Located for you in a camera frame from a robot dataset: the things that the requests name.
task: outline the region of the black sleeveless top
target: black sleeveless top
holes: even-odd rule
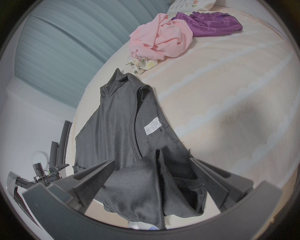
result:
[[[165,228],[164,216],[203,213],[206,190],[191,154],[168,124],[153,89],[117,68],[100,105],[76,136],[74,173],[106,160],[116,169],[95,197],[128,221]]]

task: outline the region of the mattress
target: mattress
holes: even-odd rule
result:
[[[194,37],[178,58],[137,77],[149,84],[169,124],[191,154],[254,181],[282,187],[300,162],[300,69],[289,42],[267,23],[229,13],[243,31]],[[78,105],[67,145],[73,174],[75,137],[100,104],[100,87],[116,68],[133,73],[124,44],[97,72]]]

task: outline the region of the white pillow with floral print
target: white pillow with floral print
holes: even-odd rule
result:
[[[191,12],[191,11],[207,11],[210,10],[216,0],[176,0],[170,6],[167,14],[176,14],[178,12]]]

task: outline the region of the clothing tag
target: clothing tag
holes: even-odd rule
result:
[[[155,132],[161,126],[162,125],[159,122],[158,117],[154,118],[147,126],[144,127],[146,135]]]

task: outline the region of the pink garment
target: pink garment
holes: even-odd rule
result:
[[[134,58],[176,58],[188,48],[192,40],[193,33],[185,20],[169,20],[167,14],[159,13],[153,21],[139,26],[130,34],[129,51]]]

